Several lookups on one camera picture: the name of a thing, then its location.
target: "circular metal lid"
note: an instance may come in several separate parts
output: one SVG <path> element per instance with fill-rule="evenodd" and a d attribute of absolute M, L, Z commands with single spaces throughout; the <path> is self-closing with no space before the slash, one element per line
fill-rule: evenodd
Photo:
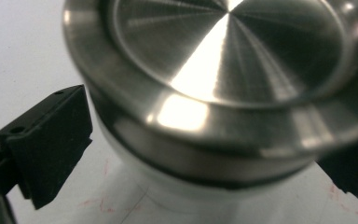
<path fill-rule="evenodd" d="M 169 173 L 254 183 L 358 139 L 355 2 L 67 0 L 63 22 L 103 123 Z"/>

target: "brushed metal surface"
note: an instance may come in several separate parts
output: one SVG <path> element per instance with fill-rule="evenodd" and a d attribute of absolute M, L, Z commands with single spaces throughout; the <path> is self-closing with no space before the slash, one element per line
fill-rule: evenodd
<path fill-rule="evenodd" d="M 292 174 L 358 140 L 358 0 L 67 0 L 111 134 L 207 184 Z"/>

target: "screw hole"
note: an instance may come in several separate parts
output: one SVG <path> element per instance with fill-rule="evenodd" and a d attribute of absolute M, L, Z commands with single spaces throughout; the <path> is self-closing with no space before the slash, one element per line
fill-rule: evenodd
<path fill-rule="evenodd" d="M 22 133 L 25 130 L 24 127 L 17 127 L 12 130 L 10 130 L 11 133 Z"/>

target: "metal cap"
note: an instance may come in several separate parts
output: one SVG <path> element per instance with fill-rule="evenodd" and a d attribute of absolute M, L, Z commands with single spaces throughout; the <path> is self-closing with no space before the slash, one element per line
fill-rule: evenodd
<path fill-rule="evenodd" d="M 182 178 L 248 186 L 358 140 L 358 3 L 68 0 L 113 136 Z"/>

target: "white surface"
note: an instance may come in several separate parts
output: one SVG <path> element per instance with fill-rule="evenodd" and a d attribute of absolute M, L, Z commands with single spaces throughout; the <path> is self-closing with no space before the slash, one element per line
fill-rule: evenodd
<path fill-rule="evenodd" d="M 0 0 L 0 129 L 52 92 L 82 82 L 63 42 L 62 5 Z M 53 203 L 35 211 L 17 187 L 8 194 L 20 224 L 358 223 L 358 200 L 334 188 L 315 164 L 279 188 L 221 211 L 169 211 L 136 186 L 103 139 L 93 110 L 92 118 L 94 141 Z"/>

